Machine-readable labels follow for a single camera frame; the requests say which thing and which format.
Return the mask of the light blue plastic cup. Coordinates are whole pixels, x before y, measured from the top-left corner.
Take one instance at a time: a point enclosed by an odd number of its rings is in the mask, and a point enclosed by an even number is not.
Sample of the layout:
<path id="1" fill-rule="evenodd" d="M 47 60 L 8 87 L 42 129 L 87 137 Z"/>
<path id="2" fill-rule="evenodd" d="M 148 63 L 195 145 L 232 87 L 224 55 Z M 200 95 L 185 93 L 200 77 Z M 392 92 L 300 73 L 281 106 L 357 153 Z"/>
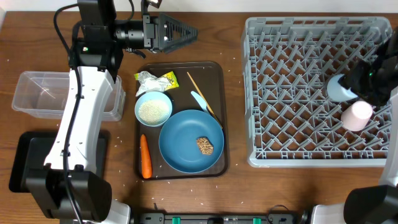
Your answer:
<path id="1" fill-rule="evenodd" d="M 344 102 L 357 98 L 358 96 L 351 90 L 345 89 L 339 84 L 339 80 L 344 74 L 338 74 L 331 77 L 326 86 L 326 92 L 331 101 Z"/>

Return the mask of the pink plastic cup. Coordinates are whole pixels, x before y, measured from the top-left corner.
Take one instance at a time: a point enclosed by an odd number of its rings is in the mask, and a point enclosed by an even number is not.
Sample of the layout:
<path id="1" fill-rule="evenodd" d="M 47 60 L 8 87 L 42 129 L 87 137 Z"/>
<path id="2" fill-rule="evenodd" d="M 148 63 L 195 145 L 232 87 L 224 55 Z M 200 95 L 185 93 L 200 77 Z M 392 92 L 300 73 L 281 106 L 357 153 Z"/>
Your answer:
<path id="1" fill-rule="evenodd" d="M 343 127 L 350 131 L 360 131 L 365 128 L 373 114 L 372 106 L 365 101 L 357 101 L 341 114 Z"/>

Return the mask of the dark blue plate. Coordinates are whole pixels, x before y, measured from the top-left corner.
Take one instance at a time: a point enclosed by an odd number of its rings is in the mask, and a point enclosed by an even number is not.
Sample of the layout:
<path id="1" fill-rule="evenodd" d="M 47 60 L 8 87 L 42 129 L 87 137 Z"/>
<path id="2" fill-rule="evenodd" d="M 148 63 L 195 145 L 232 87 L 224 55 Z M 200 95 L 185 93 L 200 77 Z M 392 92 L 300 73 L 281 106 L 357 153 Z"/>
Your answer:
<path id="1" fill-rule="evenodd" d="M 207 138 L 213 152 L 201 152 L 197 140 Z M 164 161 L 173 169 L 194 174 L 216 164 L 224 150 L 224 133 L 218 122 L 199 110 L 184 110 L 171 116 L 159 135 L 159 149 Z"/>

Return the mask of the brown food scrap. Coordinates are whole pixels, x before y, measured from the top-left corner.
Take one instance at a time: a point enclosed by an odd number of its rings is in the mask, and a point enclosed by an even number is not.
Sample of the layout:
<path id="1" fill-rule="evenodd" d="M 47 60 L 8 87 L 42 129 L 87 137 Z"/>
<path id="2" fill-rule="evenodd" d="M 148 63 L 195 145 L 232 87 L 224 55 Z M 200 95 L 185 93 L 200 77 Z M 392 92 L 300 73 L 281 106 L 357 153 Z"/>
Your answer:
<path id="1" fill-rule="evenodd" d="M 203 155 L 209 156 L 209 155 L 211 155 L 211 154 L 213 153 L 213 151 L 214 151 L 214 147 L 213 147 L 212 143 L 211 143 L 211 142 L 209 141 L 209 139 L 206 138 L 206 137 L 198 138 L 198 139 L 197 139 L 197 146 L 198 146 L 200 152 L 201 152 Z"/>

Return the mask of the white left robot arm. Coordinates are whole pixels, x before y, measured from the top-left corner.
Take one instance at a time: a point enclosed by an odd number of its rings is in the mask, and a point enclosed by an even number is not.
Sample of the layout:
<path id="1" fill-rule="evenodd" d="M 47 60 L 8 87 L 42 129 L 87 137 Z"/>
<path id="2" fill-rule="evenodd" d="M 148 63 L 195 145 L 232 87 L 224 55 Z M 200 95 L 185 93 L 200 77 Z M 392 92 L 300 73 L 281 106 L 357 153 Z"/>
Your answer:
<path id="1" fill-rule="evenodd" d="M 152 17 L 141 2 L 141 19 L 119 20 L 110 0 L 76 3 L 81 19 L 73 27 L 68 54 L 69 91 L 55 142 L 42 166 L 25 180 L 47 218 L 78 223 L 129 223 L 131 208 L 112 198 L 111 185 L 96 173 L 96 150 L 105 104 L 125 52 L 169 53 L 198 37 L 196 28 L 166 14 Z"/>

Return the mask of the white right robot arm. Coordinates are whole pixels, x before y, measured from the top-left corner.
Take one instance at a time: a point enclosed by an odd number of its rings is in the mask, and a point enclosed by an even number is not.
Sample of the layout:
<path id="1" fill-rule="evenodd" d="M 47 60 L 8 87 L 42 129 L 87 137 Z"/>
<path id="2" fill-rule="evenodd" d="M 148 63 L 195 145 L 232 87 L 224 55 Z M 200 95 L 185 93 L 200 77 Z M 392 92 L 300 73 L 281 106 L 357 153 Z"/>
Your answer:
<path id="1" fill-rule="evenodd" d="M 353 189 L 342 203 L 314 206 L 307 223 L 397 223 L 397 29 L 377 47 L 373 61 L 357 61 L 326 89 L 337 101 L 357 99 L 340 117 L 348 131 L 364 130 L 373 111 L 388 106 L 389 134 L 377 185 Z"/>

